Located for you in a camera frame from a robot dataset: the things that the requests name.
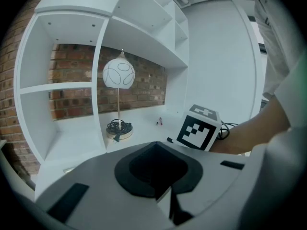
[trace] lamp base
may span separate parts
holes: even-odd
[[[108,138],[120,141],[127,139],[133,134],[133,127],[131,123],[125,123],[121,120],[121,127],[119,127],[119,119],[112,120],[111,123],[107,125],[106,135]]]
[[[131,131],[129,131],[128,133],[126,134],[121,134],[119,136],[119,140],[124,140],[124,139],[127,139],[129,138],[131,135],[133,134],[133,128],[131,127]],[[116,136],[117,134],[113,131],[109,131],[108,129],[106,129],[106,136],[110,139],[114,139],[114,137]]]

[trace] white lamp shade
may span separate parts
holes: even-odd
[[[135,71],[126,59],[119,57],[105,65],[102,77],[107,87],[128,89],[133,84]]]

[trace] black cable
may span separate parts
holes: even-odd
[[[221,127],[221,129],[220,129],[220,131],[219,131],[219,133],[217,134],[217,137],[216,137],[216,139],[218,139],[218,140],[224,140],[229,136],[230,129],[229,129],[228,125],[230,125],[232,127],[235,127],[235,126],[238,125],[238,124],[235,124],[235,123],[224,123],[223,121],[221,121],[221,122],[222,122],[222,127]]]
[[[107,124],[108,133],[116,134],[113,138],[115,141],[119,141],[121,135],[127,134],[132,130],[131,123],[126,123],[123,120],[120,121],[121,127],[119,128],[119,119],[113,119],[111,123]]]

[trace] white cabinet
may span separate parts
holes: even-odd
[[[91,82],[48,83],[54,44],[95,46]],[[97,72],[101,46],[123,48],[166,69],[181,69],[185,72],[180,76],[183,81],[178,81],[177,72],[171,70],[167,84],[173,92],[180,88],[185,93],[188,21],[173,0],[42,0],[21,40],[14,72],[17,115],[42,172],[54,166],[64,170],[93,156],[128,146],[165,141],[166,134],[176,126],[177,118],[168,115],[167,110],[177,114],[174,103],[184,106],[185,97],[166,93],[165,106],[123,112],[123,117],[128,116],[134,125],[135,134],[129,140],[114,143],[105,136],[106,124],[115,114],[98,114]],[[82,88],[92,91],[93,115],[52,121],[49,91]],[[169,119],[163,127],[155,125],[160,116],[165,121]],[[45,189],[42,185],[48,185],[46,182],[40,185],[42,180],[48,180],[43,176],[40,173],[38,177],[38,194]]]

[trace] brick wall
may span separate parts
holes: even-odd
[[[22,134],[13,98],[13,71],[17,50],[34,8],[41,0],[28,0],[22,7],[0,45],[0,138],[8,143],[2,151],[18,173],[36,174],[39,162],[32,154]],[[90,46],[54,46],[48,79],[50,83],[90,81],[94,48]],[[99,112],[116,108],[116,92],[104,86],[101,79],[106,62],[117,57],[119,51],[102,48],[98,73]],[[121,108],[131,109],[164,104],[166,75],[160,67],[145,59],[127,54],[136,70],[136,79],[128,90],[121,91]],[[90,115],[90,89],[62,90],[50,93],[50,110],[54,119]]]
[[[55,45],[51,54],[49,82],[91,81],[93,46]],[[105,86],[102,71],[105,64],[115,59],[119,50],[102,47],[99,56],[97,100],[99,113],[117,109],[117,90]],[[133,109],[162,105],[165,101],[165,69],[138,56],[125,53],[134,66],[135,82],[129,89],[120,90],[120,108]],[[49,95],[50,109],[54,119],[90,115],[93,113],[91,90],[59,90]]]

